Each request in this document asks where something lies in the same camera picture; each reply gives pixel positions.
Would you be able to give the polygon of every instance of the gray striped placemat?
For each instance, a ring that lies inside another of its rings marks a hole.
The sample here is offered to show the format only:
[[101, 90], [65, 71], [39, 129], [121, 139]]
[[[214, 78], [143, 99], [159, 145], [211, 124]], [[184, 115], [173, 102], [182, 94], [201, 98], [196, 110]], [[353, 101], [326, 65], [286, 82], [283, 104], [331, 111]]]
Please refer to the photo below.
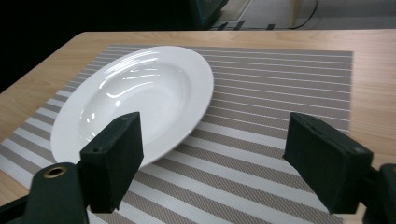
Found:
[[[27, 188], [53, 163], [50, 132], [66, 99], [90, 75], [152, 46], [110, 45], [0, 145], [0, 169]], [[196, 129], [141, 169], [113, 214], [91, 223], [342, 223], [282, 159], [291, 111], [347, 133], [352, 52], [186, 47], [215, 77]]]

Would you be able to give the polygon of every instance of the wooden table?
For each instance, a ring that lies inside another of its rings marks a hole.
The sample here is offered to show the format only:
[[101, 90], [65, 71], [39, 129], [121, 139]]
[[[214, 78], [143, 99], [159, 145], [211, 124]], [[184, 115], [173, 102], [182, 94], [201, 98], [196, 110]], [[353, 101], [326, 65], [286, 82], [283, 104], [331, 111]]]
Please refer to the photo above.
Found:
[[[83, 33], [2, 92], [0, 141], [112, 43], [351, 50], [350, 136], [375, 153], [374, 168], [396, 162], [396, 30]], [[0, 172], [0, 205], [27, 193]], [[360, 223], [362, 212], [361, 206], [346, 222]]]

